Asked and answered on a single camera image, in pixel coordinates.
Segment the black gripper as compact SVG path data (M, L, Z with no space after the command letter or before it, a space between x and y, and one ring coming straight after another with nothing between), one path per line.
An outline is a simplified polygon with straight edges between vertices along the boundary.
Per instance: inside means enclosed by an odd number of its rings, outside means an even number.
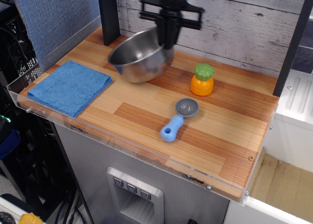
M140 0L140 2L140 18L156 23L158 43L166 49L171 49L177 43L181 27L201 29L204 9L189 4L187 0ZM149 12L145 10L146 5L159 7L160 11ZM197 13L198 19L185 19L182 12Z

